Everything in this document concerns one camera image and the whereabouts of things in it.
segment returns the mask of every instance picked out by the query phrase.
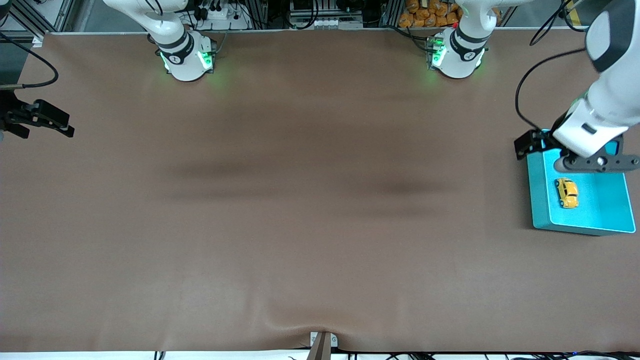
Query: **metal bracket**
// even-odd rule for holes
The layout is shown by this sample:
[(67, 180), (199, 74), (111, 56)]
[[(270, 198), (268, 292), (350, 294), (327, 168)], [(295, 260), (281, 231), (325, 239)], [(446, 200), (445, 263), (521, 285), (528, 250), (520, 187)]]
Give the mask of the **metal bracket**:
[(311, 350), (307, 356), (307, 360), (331, 360), (331, 347), (333, 340), (335, 339), (336, 346), (338, 345), (338, 337), (330, 334), (329, 332), (316, 332), (311, 333)]
[[(551, 149), (560, 149), (560, 158), (565, 170), (569, 172), (628, 172), (640, 168), (638, 155), (625, 155), (622, 153), (623, 137), (618, 135), (606, 146), (588, 158), (582, 158), (567, 149), (553, 138), (551, 131), (529, 130), (514, 142), (516, 158), (524, 159), (532, 152), (543, 152)], [(607, 146), (614, 143), (616, 149), (613, 154), (607, 152)]]
[[(329, 335), (331, 336), (331, 347), (338, 347), (338, 337), (332, 333), (329, 333)], [(309, 342), (309, 346), (314, 346), (317, 336), (317, 332), (311, 332), (311, 341)]]
[(69, 138), (75, 132), (69, 126), (69, 114), (52, 104), (41, 99), (28, 104), (18, 100), (13, 90), (0, 91), (0, 131), (26, 139), (29, 129), (21, 124), (53, 129)]
[(640, 158), (637, 155), (622, 154), (622, 135), (609, 142), (612, 143), (617, 145), (614, 154), (609, 154), (606, 146), (588, 158), (581, 158), (570, 152), (563, 158), (563, 165), (573, 172), (627, 172), (640, 168)]

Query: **black cable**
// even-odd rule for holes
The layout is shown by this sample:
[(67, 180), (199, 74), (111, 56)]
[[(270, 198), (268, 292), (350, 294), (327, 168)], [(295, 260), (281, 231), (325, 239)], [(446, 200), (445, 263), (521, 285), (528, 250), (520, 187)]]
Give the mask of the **black cable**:
[[(236, 5), (234, 6), (234, 8), (235, 8), (236, 13), (237, 13), (237, 12), (238, 12), (238, 5), (239, 5), (239, 4), (238, 4), (238, 2), (237, 2), (237, 1), (235, 2), (235, 4), (236, 4)], [(251, 16), (251, 14), (250, 14), (249, 12), (247, 12), (247, 11), (244, 9), (244, 7), (243, 7), (241, 4), (240, 4), (240, 9), (242, 9), (242, 12), (243, 12), (243, 13), (245, 13), (247, 16), (249, 16), (249, 18), (250, 18), (251, 20), (253, 20), (254, 22), (257, 22), (258, 24), (260, 24), (260, 29), (264, 29), (264, 25), (269, 26), (269, 24), (268, 24), (267, 22), (262, 22), (262, 21), (260, 21), (260, 20), (256, 20), (253, 16)]]
[(151, 8), (151, 10), (153, 10), (154, 12), (156, 12), (156, 8), (154, 8), (153, 5), (151, 5), (151, 3), (149, 2), (149, 0), (145, 0), (145, 3), (147, 3), (147, 5), (149, 5), (149, 7)]
[(311, 25), (316, 23), (316, 20), (318, 19), (318, 15), (320, 15), (320, 4), (318, 3), (318, 0), (314, 0), (314, 3), (316, 4), (316, 16), (314, 17), (314, 8), (313, 5), (311, 6), (311, 19), (309, 20), (309, 23), (307, 25), (304, 25), (302, 28), (297, 27), (296, 25), (291, 24), (291, 22), (289, 21), (289, 19), (287, 19), (287, 12), (285, 10), (285, 4), (287, 4), (287, 0), (282, 0), (282, 2), (280, 3), (280, 12), (282, 13), (282, 20), (284, 21), (285, 24), (287, 24), (287, 26), (289, 26), (290, 28), (296, 29), (296, 30), (304, 30), (307, 29), (309, 27), (311, 27)]
[(576, 32), (578, 32), (578, 33), (583, 33), (583, 32), (584, 32), (584, 29), (578, 29), (578, 28), (576, 28), (575, 26), (573, 26), (572, 22), (571, 22), (571, 21), (570, 21), (570, 19), (569, 19), (569, 14), (570, 14), (571, 12), (567, 12), (567, 11), (566, 11), (566, 8), (564, 8), (564, 9), (563, 9), (563, 13), (564, 13), (564, 16), (563, 16), (563, 18), (564, 18), (564, 23), (565, 23), (565, 24), (566, 24), (566, 25), (567, 25), (571, 30), (574, 30), (574, 31), (576, 31)]
[(195, 24), (193, 24), (193, 19), (191, 18), (191, 12), (187, 12), (187, 15), (189, 16), (189, 25), (191, 25), (191, 29), (195, 30), (196, 26)]
[(526, 122), (528, 125), (530, 125), (531, 127), (533, 127), (535, 130), (537, 131), (541, 131), (542, 129), (537, 126), (536, 124), (534, 124), (531, 120), (527, 119), (527, 117), (525, 117), (522, 112), (520, 111), (520, 88), (522, 88), (522, 84), (524, 84), (524, 81), (529, 77), (529, 75), (531, 75), (531, 73), (533, 72), (533, 70), (536, 70), (540, 65), (551, 61), (551, 60), (555, 60), (557, 58), (561, 58), (563, 56), (567, 56), (567, 55), (571, 55), (571, 54), (577, 54), (577, 53), (581, 53), (583, 51), (585, 51), (586, 48), (582, 47), (580, 49), (575, 49), (575, 50), (571, 50), (571, 51), (566, 51), (564, 53), (560, 53), (560, 54), (556, 54), (553, 56), (549, 56), (548, 58), (539, 61), (537, 64), (533, 65), (525, 74), (524, 76), (522, 76), (522, 79), (520, 80), (518, 87), (516, 88), (516, 96), (515, 96), (515, 105), (516, 105), (516, 112), (518, 113), (518, 116), (522, 119), (522, 121)]
[[(554, 22), (556, 21), (558, 15), (564, 10), (567, 4), (570, 3), (571, 1), (572, 0), (564, 0), (562, 5), (560, 5), (560, 7), (547, 19), (547, 21), (545, 21), (545, 23), (542, 24), (542, 26), (540, 26), (540, 29), (536, 31), (536, 33), (531, 38), (531, 41), (529, 42), (529, 46), (536, 45), (540, 40), (542, 40), (543, 37), (547, 35), (547, 33), (551, 30), (551, 27), (554, 25)], [(542, 33), (542, 35), (538, 37), (538, 35), (542, 32), (545, 26), (547, 27), (547, 29), (545, 30), (544, 33)]]
[(507, 17), (506, 19), (503, 19), (503, 20), (500, 22), (500, 26), (507, 26), (507, 24), (509, 23), (509, 20), (511, 20), (511, 18), (512, 18), (513, 14), (516, 12), (516, 10), (518, 10), (518, 7), (517, 7), (517, 6), (515, 6), (515, 7), (513, 8), (513, 10), (511, 11), (511, 13), (509, 14), (509, 17)]
[(427, 49), (426, 47), (418, 44), (418, 40), (416, 40), (415, 36), (411, 35), (411, 30), (409, 30), (409, 28), (406, 29), (407, 34), (409, 34), (409, 36), (411, 37), (411, 40), (413, 41), (413, 44), (420, 50), (424, 51), (425, 53), (429, 52), (429, 49)]
[(382, 28), (389, 28), (389, 29), (393, 29), (396, 31), (396, 33), (399, 33), (400, 35), (406, 37), (406, 38), (414, 38), (416, 40), (427, 40), (426, 37), (417, 37), (415, 35), (411, 35), (408, 33), (405, 33), (404, 31), (402, 31), (400, 28), (398, 28), (397, 26), (393, 26), (393, 25), (382, 25)]
[(160, 5), (160, 2), (158, 0), (156, 0), (156, 5), (158, 5), (158, 9), (160, 9), (160, 16), (164, 15), (164, 11), (162, 11), (162, 5)]
[(40, 88), (40, 87), (43, 87), (43, 86), (51, 85), (51, 84), (55, 83), (58, 80), (58, 70), (53, 65), (51, 65), (50, 62), (45, 60), (45, 58), (43, 58), (42, 56), (34, 53), (33, 51), (31, 51), (31, 49), (28, 49), (28, 48), (22, 46), (22, 44), (19, 44), (19, 43), (13, 41), (8, 36), (3, 34), (2, 31), (0, 31), (0, 37), (5, 39), (5, 40), (7, 40), (7, 41), (9, 41), (13, 45), (16, 45), (17, 47), (21, 48), (22, 50), (25, 50), (27, 53), (35, 56), (36, 59), (42, 61), (46, 66), (48, 66), (53, 71), (53, 78), (51, 80), (44, 81), (43, 83), (37, 83), (37, 84), (21, 84), (21, 86), (23, 88)]

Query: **green led light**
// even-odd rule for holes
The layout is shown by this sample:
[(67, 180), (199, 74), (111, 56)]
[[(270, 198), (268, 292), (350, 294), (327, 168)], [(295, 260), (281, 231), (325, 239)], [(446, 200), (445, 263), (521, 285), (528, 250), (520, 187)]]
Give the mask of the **green led light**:
[(199, 51), (198, 57), (200, 58), (200, 62), (205, 69), (211, 68), (211, 55), (203, 54)]
[(436, 51), (435, 54), (433, 54), (433, 61), (431, 62), (433, 66), (438, 67), (442, 64), (442, 59), (444, 59), (444, 56), (447, 54), (446, 50), (446, 46), (442, 45), (440, 47), (440, 50)]
[(164, 63), (164, 68), (165, 68), (167, 71), (170, 71), (170, 70), (169, 70), (169, 64), (167, 64), (167, 62), (166, 62), (166, 58), (164, 57), (164, 54), (163, 54), (163, 53), (160, 53), (160, 57), (162, 58), (162, 61), (163, 61), (163, 63)]

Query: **wire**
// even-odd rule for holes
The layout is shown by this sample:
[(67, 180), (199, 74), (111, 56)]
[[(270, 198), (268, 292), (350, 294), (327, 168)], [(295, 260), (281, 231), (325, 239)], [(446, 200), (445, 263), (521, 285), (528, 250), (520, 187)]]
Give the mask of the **wire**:
[(35, 56), (36, 59), (42, 61), (46, 66), (48, 66), (53, 71), (53, 78), (51, 80), (47, 80), (47, 81), (44, 81), (43, 83), (37, 83), (37, 84), (20, 84), (20, 86), (22, 88), (41, 88), (43, 86), (51, 85), (51, 84), (55, 83), (58, 80), (58, 70), (56, 70), (56, 68), (53, 65), (51, 65), (50, 62), (45, 60), (45, 58), (43, 58), (42, 56), (34, 53), (33, 51), (31, 51), (31, 49), (28, 49), (28, 48), (22, 46), (22, 44), (19, 44), (19, 43), (13, 41), (8, 36), (3, 34), (2, 31), (0, 31), (0, 37), (5, 39), (5, 40), (7, 40), (7, 41), (9, 41), (13, 45), (16, 45), (17, 47), (21, 48), (22, 50), (25, 50), (27, 53)]
[(409, 30), (409, 28), (406, 29), (407, 34), (409, 34), (409, 36), (411, 37), (411, 40), (413, 41), (413, 44), (420, 50), (424, 51), (425, 53), (429, 52), (429, 49), (427, 49), (426, 47), (418, 44), (418, 40), (416, 40), (415, 36), (411, 35), (411, 30)]
[(567, 56), (567, 55), (571, 55), (571, 54), (577, 54), (577, 53), (581, 53), (583, 51), (585, 51), (586, 48), (585, 47), (581, 47), (580, 49), (575, 49), (575, 50), (571, 50), (571, 51), (566, 51), (564, 53), (560, 53), (560, 54), (556, 54), (553, 56), (549, 56), (548, 58), (539, 61), (537, 64), (533, 65), (525, 74), (524, 76), (522, 76), (522, 79), (520, 80), (518, 87), (516, 88), (516, 95), (515, 95), (515, 105), (516, 105), (516, 112), (518, 113), (518, 116), (522, 119), (522, 121), (526, 122), (528, 125), (530, 125), (531, 127), (533, 127), (535, 130), (537, 131), (541, 131), (542, 129), (537, 126), (536, 124), (534, 124), (531, 120), (527, 119), (527, 117), (525, 117), (522, 112), (520, 111), (520, 88), (522, 88), (522, 84), (524, 84), (524, 81), (529, 77), (529, 75), (531, 75), (531, 73), (533, 72), (533, 70), (536, 70), (540, 65), (551, 61), (551, 60), (555, 60), (557, 58), (561, 58), (563, 56)]
[(382, 25), (383, 28), (389, 28), (389, 29), (393, 29), (395, 30), (397, 33), (399, 33), (400, 35), (406, 37), (406, 38), (414, 38), (416, 40), (427, 40), (426, 37), (417, 37), (415, 35), (411, 35), (409, 33), (405, 33), (404, 31), (402, 31), (400, 28), (398, 28), (397, 26), (393, 26), (393, 25)]
[(251, 20), (253, 20), (254, 22), (257, 22), (258, 24), (260, 24), (260, 28), (261, 28), (261, 29), (264, 29), (264, 26), (263, 26), (263, 25), (269, 26), (268, 22), (262, 22), (262, 21), (260, 21), (260, 20), (256, 20), (253, 16), (251, 16), (251, 14), (250, 14), (249, 12), (247, 12), (247, 11), (244, 9), (244, 7), (243, 7), (242, 5), (240, 6), (240, 9), (242, 9), (242, 12), (243, 12), (243, 13), (245, 13), (245, 14), (247, 14), (247, 16), (249, 16), (249, 18), (251, 18)]
[(318, 15), (320, 15), (320, 4), (318, 3), (318, 0), (314, 0), (314, 2), (316, 4), (316, 16), (314, 17), (314, 8), (312, 5), (311, 19), (309, 20), (307, 25), (304, 25), (302, 28), (299, 28), (296, 25), (291, 24), (291, 22), (289, 22), (289, 19), (287, 19), (287, 12), (285, 10), (285, 4), (287, 3), (287, 0), (282, 0), (282, 2), (280, 3), (280, 12), (282, 13), (282, 20), (284, 21), (284, 24), (287, 24), (287, 26), (296, 30), (304, 30), (311, 27), (311, 25), (316, 23), (316, 20), (318, 19)]
[(156, 0), (156, 5), (158, 5), (158, 9), (160, 9), (160, 16), (164, 15), (164, 11), (162, 11), (162, 6), (158, 0)]
[(222, 51), (222, 47), (223, 45), (225, 45), (225, 41), (227, 40), (227, 35), (229, 34), (229, 30), (231, 30), (231, 25), (229, 25), (229, 28), (225, 32), (225, 37), (223, 37), (222, 42), (220, 42), (220, 47), (216, 49), (216, 52), (214, 54), (217, 55), (220, 51)]
[(575, 26), (573, 26), (572, 22), (569, 20), (569, 14), (574, 11), (575, 8), (571, 9), (570, 11), (567, 11), (566, 8), (563, 9), (563, 18), (564, 18), (564, 23), (571, 29), (574, 30), (578, 33), (583, 33), (584, 29), (578, 29)]
[[(533, 46), (536, 45), (540, 40), (542, 40), (543, 37), (545, 37), (547, 35), (547, 33), (551, 30), (551, 27), (554, 25), (554, 22), (556, 21), (556, 19), (558, 18), (558, 15), (560, 15), (561, 12), (564, 11), (564, 9), (566, 8), (566, 6), (571, 2), (572, 0), (564, 0), (562, 5), (560, 5), (560, 7), (547, 19), (547, 21), (545, 21), (544, 24), (542, 24), (542, 26), (540, 27), (540, 29), (538, 29), (536, 31), (536, 33), (533, 35), (533, 37), (531, 38), (531, 41), (529, 42), (529, 46)], [(540, 33), (542, 32), (543, 29), (545, 29), (545, 26), (547, 27), (547, 29), (545, 30), (544, 33), (542, 33), (542, 35), (540, 35)], [(572, 25), (569, 26), (572, 30), (578, 31), (578, 32), (582, 32), (579, 29), (574, 28)]]
[(397, 33), (399, 33), (400, 35), (406, 37), (406, 38), (410, 38), (413, 41), (413, 44), (420, 50), (425, 51), (427, 53), (432, 53), (433, 51), (430, 49), (427, 49), (426, 47), (420, 45), (418, 43), (418, 41), (427, 41), (426, 37), (418, 37), (415, 36), (413, 34), (411, 34), (411, 30), (409, 30), (409, 28), (406, 29), (406, 32), (402, 31), (400, 28), (393, 26), (393, 25), (383, 25), (383, 28), (389, 28), (389, 29), (393, 29), (395, 30)]

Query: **electrical outlet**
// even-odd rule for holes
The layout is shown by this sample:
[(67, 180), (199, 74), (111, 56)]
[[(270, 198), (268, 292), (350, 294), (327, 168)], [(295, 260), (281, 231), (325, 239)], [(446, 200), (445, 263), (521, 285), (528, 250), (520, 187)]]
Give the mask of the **electrical outlet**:
[(209, 10), (209, 16), (207, 16), (207, 20), (226, 20), (227, 15), (229, 14), (229, 8), (223, 6), (222, 11)]

